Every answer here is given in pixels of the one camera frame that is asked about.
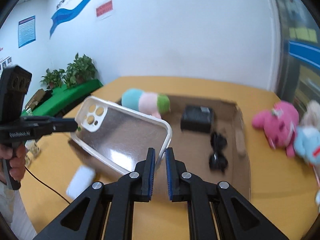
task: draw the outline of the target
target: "yellow table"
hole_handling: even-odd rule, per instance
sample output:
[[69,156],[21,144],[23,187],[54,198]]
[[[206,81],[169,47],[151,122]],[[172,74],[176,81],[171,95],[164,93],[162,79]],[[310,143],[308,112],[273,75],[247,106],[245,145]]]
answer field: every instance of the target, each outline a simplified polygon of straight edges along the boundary
[[[93,93],[117,101],[128,88],[173,95],[220,98],[238,103],[245,124],[246,147],[251,165],[251,202],[290,239],[300,239],[317,217],[317,191],[313,171],[299,159],[288,159],[283,150],[271,150],[263,131],[251,126],[252,117],[270,109],[279,99],[271,92],[211,80],[178,77],[122,77]],[[66,117],[74,117],[79,106]],[[65,196],[81,162],[68,145],[69,134],[54,134],[39,141],[42,154],[30,170]],[[104,183],[108,178],[98,177]],[[29,174],[20,190],[27,213],[39,232],[67,204]],[[183,203],[136,203],[133,239],[189,239],[188,215]]]

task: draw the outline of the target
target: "poster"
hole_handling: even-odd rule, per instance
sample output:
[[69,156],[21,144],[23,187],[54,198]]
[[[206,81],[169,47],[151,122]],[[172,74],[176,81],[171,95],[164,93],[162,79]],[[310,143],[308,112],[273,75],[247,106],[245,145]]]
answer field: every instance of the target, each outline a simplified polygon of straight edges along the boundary
[[96,17],[98,20],[103,20],[113,13],[113,4],[112,0],[103,3],[102,5],[96,8]]
[[19,22],[19,48],[36,40],[36,17],[32,16]]

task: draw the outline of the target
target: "caterpillar plush toy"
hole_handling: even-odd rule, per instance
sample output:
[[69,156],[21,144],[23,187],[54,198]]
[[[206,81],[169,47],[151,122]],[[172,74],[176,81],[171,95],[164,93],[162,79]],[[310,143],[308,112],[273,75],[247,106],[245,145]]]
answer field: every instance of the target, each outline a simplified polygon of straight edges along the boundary
[[131,88],[123,93],[121,104],[124,107],[160,118],[170,111],[170,100],[166,95]]

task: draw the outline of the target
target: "white wall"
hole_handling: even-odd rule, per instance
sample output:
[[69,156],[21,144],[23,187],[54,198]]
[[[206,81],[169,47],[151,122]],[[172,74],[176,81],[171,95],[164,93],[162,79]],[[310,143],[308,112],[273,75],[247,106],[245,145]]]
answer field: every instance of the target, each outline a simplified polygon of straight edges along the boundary
[[[48,18],[59,1],[48,0]],[[62,8],[81,1],[68,0]],[[164,75],[272,89],[280,30],[271,0],[113,0],[114,14],[97,21],[95,8],[104,1],[91,0],[56,28],[49,41],[56,68],[79,52],[95,60],[103,83]]]
[[[32,82],[24,105],[40,88],[41,76],[47,68],[52,69],[48,53],[49,20],[46,13],[47,0],[30,0],[14,7],[0,29],[0,58],[11,56],[12,63],[18,64],[32,73]],[[36,16],[36,41],[21,48],[18,45],[18,22]]]

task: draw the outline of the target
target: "blue plush toy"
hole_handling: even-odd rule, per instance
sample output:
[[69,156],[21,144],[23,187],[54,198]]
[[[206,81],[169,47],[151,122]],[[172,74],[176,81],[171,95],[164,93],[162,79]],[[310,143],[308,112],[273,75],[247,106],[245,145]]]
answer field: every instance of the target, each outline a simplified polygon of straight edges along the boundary
[[320,164],[320,132],[313,126],[297,127],[293,148],[297,155],[313,166]]

